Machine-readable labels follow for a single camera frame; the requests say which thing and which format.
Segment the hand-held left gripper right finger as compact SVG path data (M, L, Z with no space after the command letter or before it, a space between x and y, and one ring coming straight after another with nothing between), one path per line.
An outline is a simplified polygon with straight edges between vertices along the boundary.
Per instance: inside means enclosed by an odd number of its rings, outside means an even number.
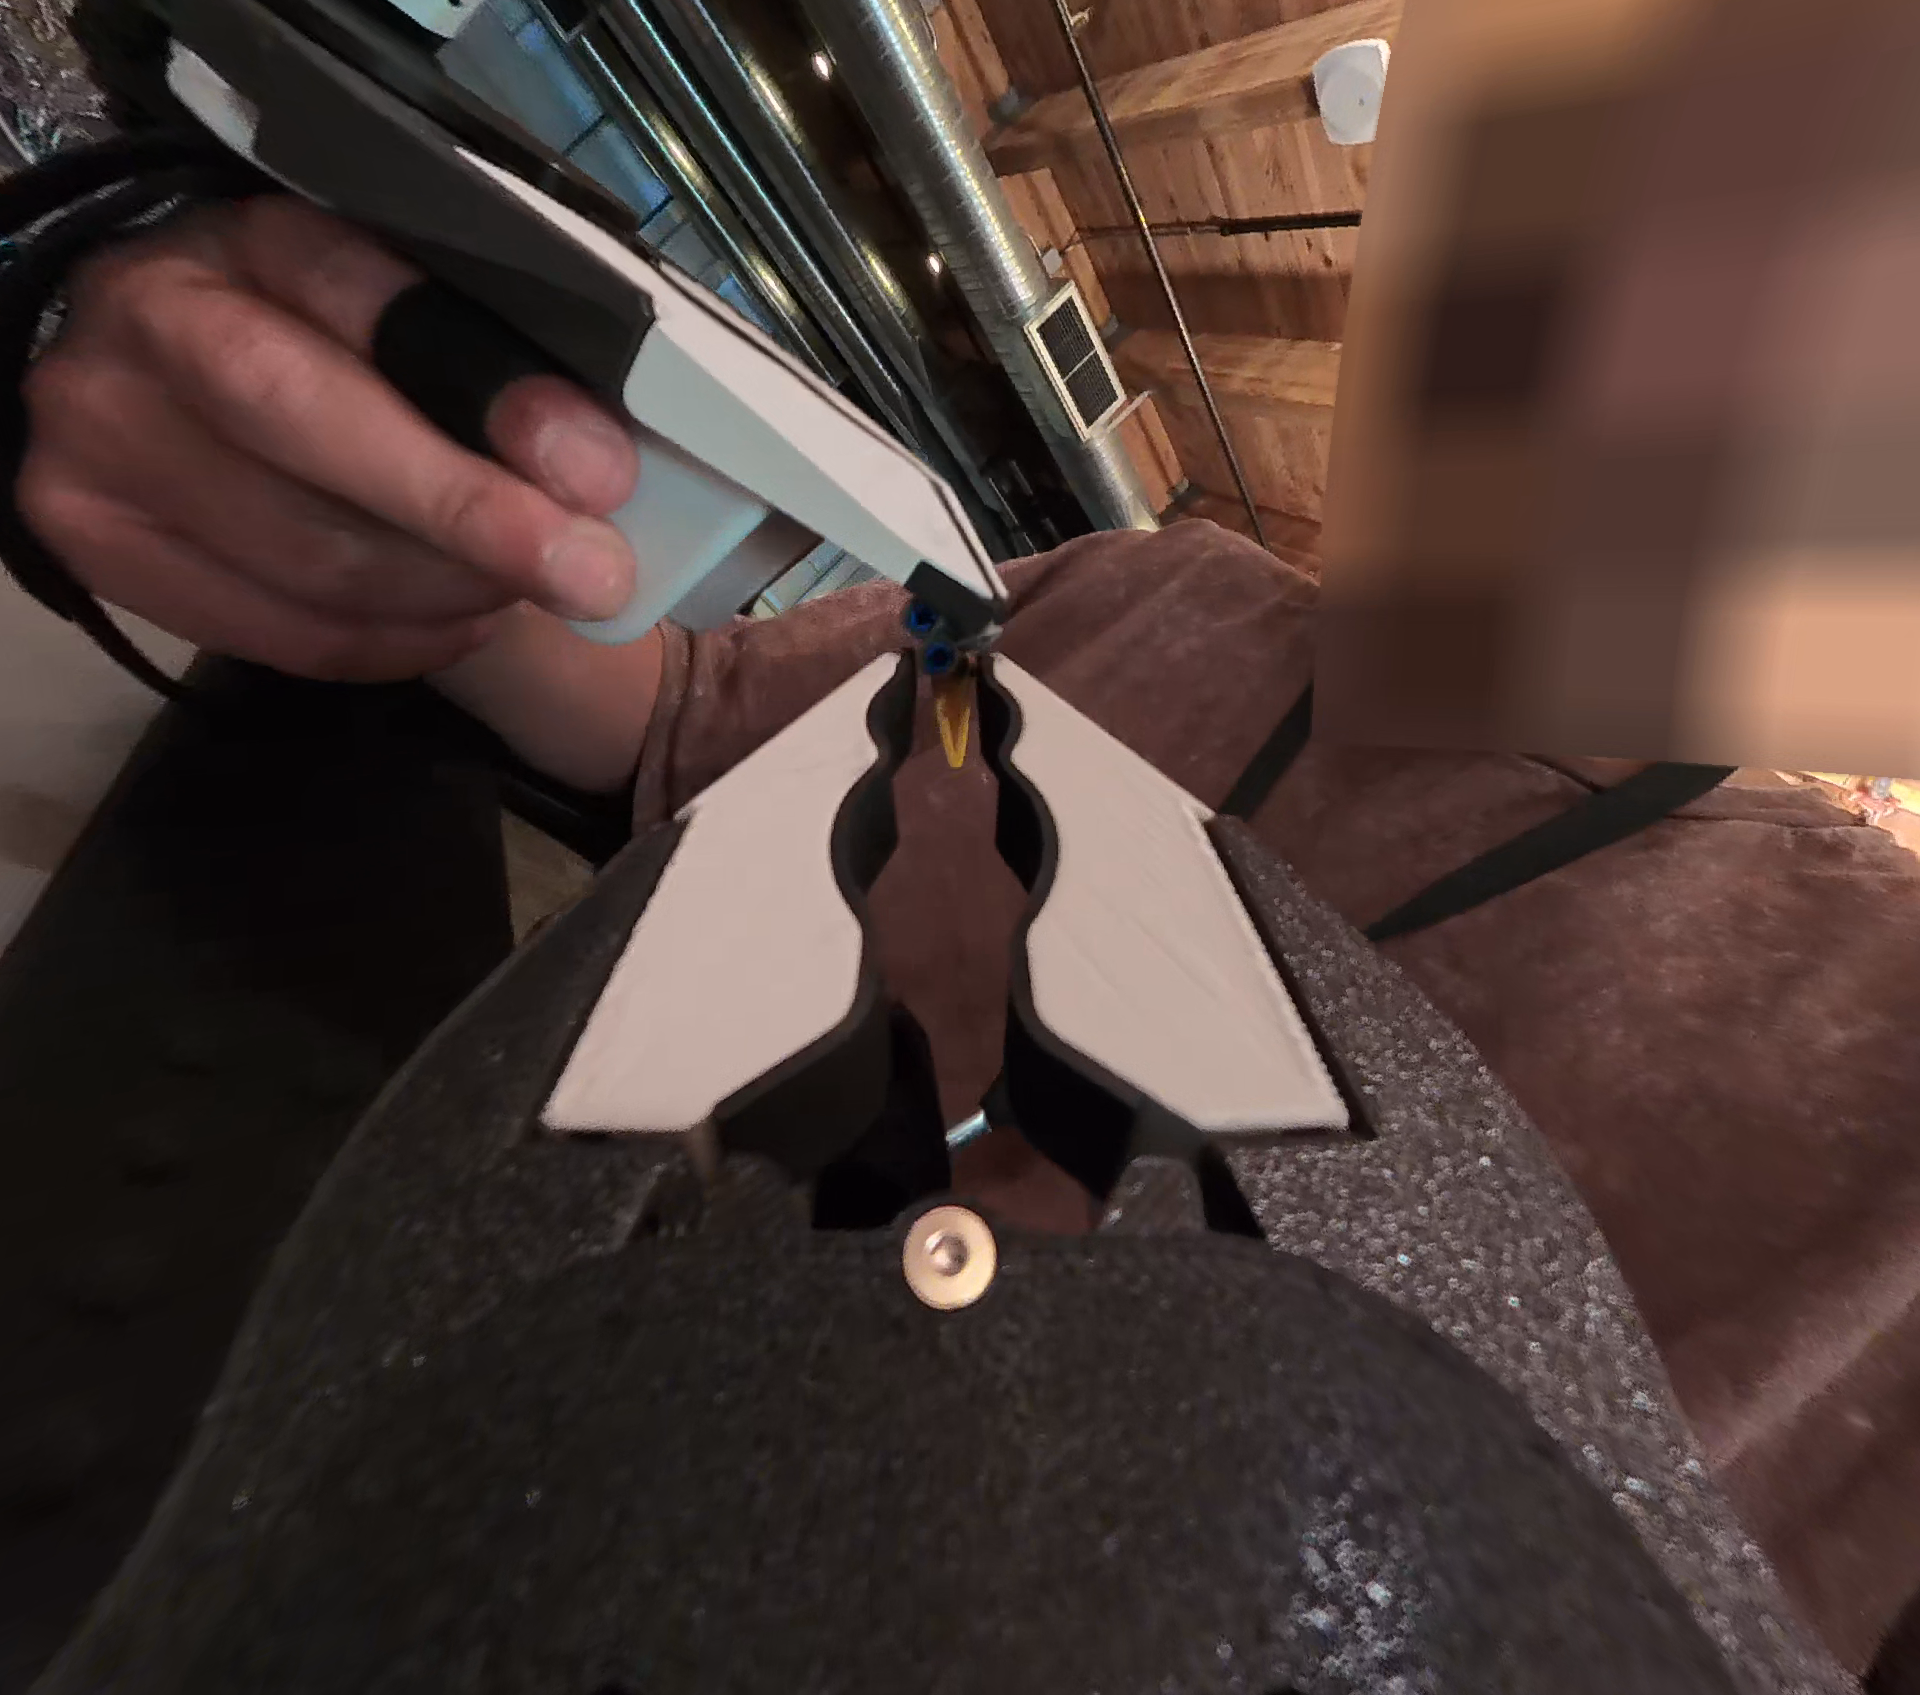
M1213 1182L1230 1146L1351 1136L1213 810L1006 656L980 750L1023 892L997 1096L1026 1144L1111 1194L1142 1158Z

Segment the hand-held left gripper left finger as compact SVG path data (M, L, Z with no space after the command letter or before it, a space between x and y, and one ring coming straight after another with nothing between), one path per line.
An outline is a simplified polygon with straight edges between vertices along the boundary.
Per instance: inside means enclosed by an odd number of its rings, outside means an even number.
M929 1044L873 940L917 708L915 656L882 654L683 808L544 1134L701 1138L845 1194L948 1190Z

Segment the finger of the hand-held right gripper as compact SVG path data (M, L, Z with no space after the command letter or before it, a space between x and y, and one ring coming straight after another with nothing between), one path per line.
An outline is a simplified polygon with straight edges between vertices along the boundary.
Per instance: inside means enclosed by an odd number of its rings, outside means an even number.
M997 564L925 460L708 291L468 149L449 165L481 213L451 285L639 437L636 492L614 514L634 594L580 636L631 644L738 604L755 582L715 580L776 516L963 624L1004 622Z

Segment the person's right hand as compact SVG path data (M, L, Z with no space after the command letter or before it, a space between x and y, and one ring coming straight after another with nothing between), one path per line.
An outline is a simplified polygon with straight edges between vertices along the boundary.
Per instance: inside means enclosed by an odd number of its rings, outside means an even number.
M443 672L517 604L612 618L631 437L551 377L492 399L481 452L441 433L372 365L416 281L286 197L89 261L24 381L24 522L94 598L311 680Z

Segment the white air vent grille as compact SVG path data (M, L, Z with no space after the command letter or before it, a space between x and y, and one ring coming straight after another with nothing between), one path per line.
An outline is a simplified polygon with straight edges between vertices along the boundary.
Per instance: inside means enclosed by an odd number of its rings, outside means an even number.
M1072 281L1065 281L1023 325L1023 335L1068 415L1074 435L1107 439L1130 405L1117 365Z

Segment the brown shirt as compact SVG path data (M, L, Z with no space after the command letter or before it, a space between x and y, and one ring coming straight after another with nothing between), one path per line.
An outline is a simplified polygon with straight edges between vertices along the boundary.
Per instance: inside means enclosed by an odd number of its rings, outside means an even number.
M1213 808L1309 688L1314 586L1211 522L1003 576L1003 652ZM712 634L663 626L636 830L897 652L900 610L869 584ZM917 748L876 948L965 1112L998 1072L1025 892L992 774L948 768L925 702ZM1363 930L1631 768L1314 738L1252 830ZM1384 946L1574 1180L1707 1466L1847 1668L1917 1596L1917 916L1913 852L1819 790L1740 774Z

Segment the black perforated foam mat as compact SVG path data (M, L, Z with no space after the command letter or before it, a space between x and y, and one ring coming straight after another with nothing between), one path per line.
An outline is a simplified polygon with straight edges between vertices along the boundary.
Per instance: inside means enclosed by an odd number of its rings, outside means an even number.
M4 1692L124 1560L346 1134L512 948L465 716L196 664L4 954Z

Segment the silver ventilation duct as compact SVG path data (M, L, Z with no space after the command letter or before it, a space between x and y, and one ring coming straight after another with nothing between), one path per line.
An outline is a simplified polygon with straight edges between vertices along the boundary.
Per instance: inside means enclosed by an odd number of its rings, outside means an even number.
M998 556L1150 532L1117 419L1035 331L1058 285L915 0L539 0L809 363L961 494Z

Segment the white wall speaker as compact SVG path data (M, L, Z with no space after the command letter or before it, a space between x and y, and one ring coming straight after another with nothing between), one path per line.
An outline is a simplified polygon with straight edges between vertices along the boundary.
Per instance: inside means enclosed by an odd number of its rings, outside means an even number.
M1383 37L1336 45L1312 63L1312 111L1331 145L1360 149L1377 143L1388 69L1390 43Z

